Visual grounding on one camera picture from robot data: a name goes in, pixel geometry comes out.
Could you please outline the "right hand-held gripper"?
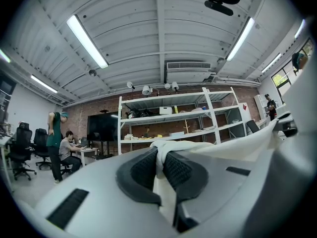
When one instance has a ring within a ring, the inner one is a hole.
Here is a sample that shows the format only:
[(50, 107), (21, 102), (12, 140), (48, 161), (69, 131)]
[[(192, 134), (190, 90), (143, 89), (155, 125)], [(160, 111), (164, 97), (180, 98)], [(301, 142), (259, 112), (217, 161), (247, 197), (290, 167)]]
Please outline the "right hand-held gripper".
[(294, 122), (293, 116), (289, 111), (282, 113), (277, 116), (276, 124), (273, 128), (273, 132), (282, 132), (285, 137), (291, 137), (297, 134), (298, 129)]

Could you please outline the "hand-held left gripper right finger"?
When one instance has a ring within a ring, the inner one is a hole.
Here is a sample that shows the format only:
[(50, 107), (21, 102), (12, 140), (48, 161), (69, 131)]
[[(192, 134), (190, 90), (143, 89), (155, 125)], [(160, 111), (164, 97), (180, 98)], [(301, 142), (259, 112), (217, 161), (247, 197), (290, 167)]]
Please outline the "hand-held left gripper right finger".
[(176, 152), (169, 152), (164, 162), (163, 173), (176, 192), (173, 226), (180, 233), (197, 226), (197, 221), (185, 216), (181, 203), (195, 199), (202, 193), (209, 181), (208, 171), (199, 163)]

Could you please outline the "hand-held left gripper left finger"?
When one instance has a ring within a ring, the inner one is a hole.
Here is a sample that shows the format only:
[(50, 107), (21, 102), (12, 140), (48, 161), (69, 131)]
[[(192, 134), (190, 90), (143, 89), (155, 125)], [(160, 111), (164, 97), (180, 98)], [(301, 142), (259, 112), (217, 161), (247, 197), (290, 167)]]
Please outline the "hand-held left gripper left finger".
[(157, 148), (152, 148), (123, 163), (116, 171), (116, 183), (130, 199), (161, 205), (160, 196), (153, 192), (157, 153)]

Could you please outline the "white clothes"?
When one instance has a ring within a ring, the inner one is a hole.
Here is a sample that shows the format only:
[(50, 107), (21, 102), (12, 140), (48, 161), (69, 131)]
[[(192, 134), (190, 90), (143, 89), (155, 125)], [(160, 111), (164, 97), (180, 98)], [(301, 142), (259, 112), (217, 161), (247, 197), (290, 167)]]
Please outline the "white clothes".
[(160, 213), (169, 223), (173, 222), (176, 192), (163, 173), (164, 164), (167, 163), (168, 152), (185, 151), (210, 158), (216, 157), (220, 159), (254, 162), (262, 150), (276, 148), (283, 142), (278, 136), (278, 132), (273, 130), (277, 123), (278, 119), (274, 119), (258, 132), (216, 145), (207, 142), (172, 140), (152, 142), (150, 147), (156, 147), (158, 150), (154, 192), (157, 192), (162, 199), (162, 206), (159, 207)]

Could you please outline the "white cabinet with red sign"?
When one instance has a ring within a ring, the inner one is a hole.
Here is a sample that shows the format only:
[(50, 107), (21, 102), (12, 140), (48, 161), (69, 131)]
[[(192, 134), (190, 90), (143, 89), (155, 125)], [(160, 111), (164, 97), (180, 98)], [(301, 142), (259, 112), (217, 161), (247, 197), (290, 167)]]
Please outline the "white cabinet with red sign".
[(241, 114), (241, 119), (245, 125), (246, 135), (249, 135), (252, 133), (252, 131), (248, 127), (247, 122), (252, 120), (252, 118), (251, 118), (251, 113), (250, 113), (250, 109), (248, 107), (248, 104), (247, 103), (239, 103), (239, 110), (240, 110), (240, 114)]

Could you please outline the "black framed window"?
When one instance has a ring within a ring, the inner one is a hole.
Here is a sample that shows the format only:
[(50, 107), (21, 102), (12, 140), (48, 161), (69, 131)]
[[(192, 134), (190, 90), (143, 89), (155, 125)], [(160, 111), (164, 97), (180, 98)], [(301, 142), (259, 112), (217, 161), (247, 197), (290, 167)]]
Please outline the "black framed window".
[(301, 75), (304, 65), (310, 58), (313, 50), (314, 42), (311, 38), (308, 38), (302, 48), (292, 55), (291, 60), (271, 77), (281, 98), (282, 104), (280, 105), (285, 104), (284, 94)]

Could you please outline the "white desk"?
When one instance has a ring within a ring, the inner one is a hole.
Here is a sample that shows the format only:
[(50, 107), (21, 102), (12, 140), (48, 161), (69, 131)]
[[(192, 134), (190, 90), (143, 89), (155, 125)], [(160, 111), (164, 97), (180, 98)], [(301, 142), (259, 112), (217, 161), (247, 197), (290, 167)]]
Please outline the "white desk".
[(86, 165), (86, 163), (85, 163), (85, 154), (94, 152), (94, 154), (97, 155), (98, 148), (90, 148), (89, 147), (89, 148), (84, 148), (84, 149), (77, 149), (75, 152), (80, 155), (81, 163), (82, 163), (82, 166), (84, 167)]

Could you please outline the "black television screen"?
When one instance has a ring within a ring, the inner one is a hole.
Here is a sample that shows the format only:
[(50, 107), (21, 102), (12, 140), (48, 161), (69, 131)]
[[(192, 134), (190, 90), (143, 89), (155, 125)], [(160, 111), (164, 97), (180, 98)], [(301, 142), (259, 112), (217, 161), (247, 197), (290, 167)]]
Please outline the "black television screen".
[(88, 116), (87, 140), (102, 142), (117, 141), (117, 126), (117, 113), (103, 113)]

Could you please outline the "pile of black equipment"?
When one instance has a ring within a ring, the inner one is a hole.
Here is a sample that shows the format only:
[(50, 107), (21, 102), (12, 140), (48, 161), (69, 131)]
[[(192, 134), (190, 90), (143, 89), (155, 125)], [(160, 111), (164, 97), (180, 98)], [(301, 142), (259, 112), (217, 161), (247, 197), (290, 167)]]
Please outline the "pile of black equipment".
[(126, 112), (126, 118), (127, 119), (134, 119), (134, 118), (143, 118), (143, 117), (152, 117), (155, 114), (148, 110), (144, 109), (142, 111), (138, 109), (130, 109), (128, 112)]

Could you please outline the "white metal shelf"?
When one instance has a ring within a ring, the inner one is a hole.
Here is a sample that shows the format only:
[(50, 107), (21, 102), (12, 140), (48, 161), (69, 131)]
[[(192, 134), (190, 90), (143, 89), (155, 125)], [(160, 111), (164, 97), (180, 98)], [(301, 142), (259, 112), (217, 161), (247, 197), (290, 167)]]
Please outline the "white metal shelf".
[[(159, 107), (172, 107), (173, 114), (160, 115)], [(152, 117), (127, 119), (130, 109), (148, 109)], [(187, 120), (189, 133), (184, 129)], [(158, 97), (123, 100), (118, 104), (118, 153), (133, 147), (142, 148), (159, 140), (189, 140), (194, 142), (222, 142), (246, 136), (241, 119), (239, 101), (233, 88), (172, 94)]]

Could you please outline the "ceiling light tube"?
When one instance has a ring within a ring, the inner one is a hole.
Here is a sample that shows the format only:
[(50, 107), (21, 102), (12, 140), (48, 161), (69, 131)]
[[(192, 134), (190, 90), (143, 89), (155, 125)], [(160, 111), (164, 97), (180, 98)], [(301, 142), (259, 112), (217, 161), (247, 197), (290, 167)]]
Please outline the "ceiling light tube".
[(0, 49), (0, 57), (2, 60), (6, 61), (7, 63), (11, 63), (10, 58)]
[(261, 73), (265, 73), (275, 62), (277, 62), (279, 60), (279, 58), (281, 57), (281, 53), (278, 53), (274, 59), (265, 67), (261, 70)]
[(96, 62), (96, 64), (101, 68), (107, 68), (108, 63), (106, 59), (101, 55), (100, 51), (97, 49), (96, 45), (91, 40), (90, 36), (87, 34), (86, 30), (82, 26), (79, 21), (77, 15), (72, 15), (67, 20), (67, 25), (73, 34), (76, 36), (78, 41), (84, 47), (84, 49), (88, 52), (91, 58)]
[(254, 19), (249, 17), (242, 32), (241, 32), (241, 34), (239, 35), (237, 41), (235, 42), (233, 48), (231, 49), (231, 51), (227, 55), (226, 61), (233, 60), (233, 58), (235, 57), (235, 55), (237, 54), (237, 52), (239, 51), (239, 49), (241, 48), (241, 46), (245, 42), (246, 38), (248, 37), (254, 23), (255, 23)]
[(31, 75), (31, 79), (36, 81), (38, 84), (42, 85), (43, 87), (49, 89), (51, 92), (53, 92), (55, 94), (58, 92), (57, 90), (55, 90), (54, 88), (50, 87), (49, 85), (47, 85), (46, 83), (44, 83), (43, 81), (41, 81), (40, 79), (35, 77), (34, 75)]
[(295, 35), (294, 35), (294, 38), (295, 38), (295, 39), (297, 39), (297, 38), (299, 37), (299, 35), (301, 34), (302, 30), (303, 30), (304, 27), (305, 27), (305, 24), (306, 24), (306, 20), (303, 19), (302, 22), (301, 22), (301, 24), (300, 24), (300, 26), (299, 26), (299, 28), (298, 28), (298, 30), (297, 30), (297, 32), (296, 32)]

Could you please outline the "white ceiling air conditioner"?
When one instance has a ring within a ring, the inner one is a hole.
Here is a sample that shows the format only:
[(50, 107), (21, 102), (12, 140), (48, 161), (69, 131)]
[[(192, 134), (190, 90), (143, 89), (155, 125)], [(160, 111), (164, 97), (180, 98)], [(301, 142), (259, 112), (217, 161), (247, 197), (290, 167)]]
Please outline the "white ceiling air conditioner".
[(202, 83), (213, 78), (216, 72), (211, 63), (202, 61), (170, 61), (166, 62), (166, 83)]

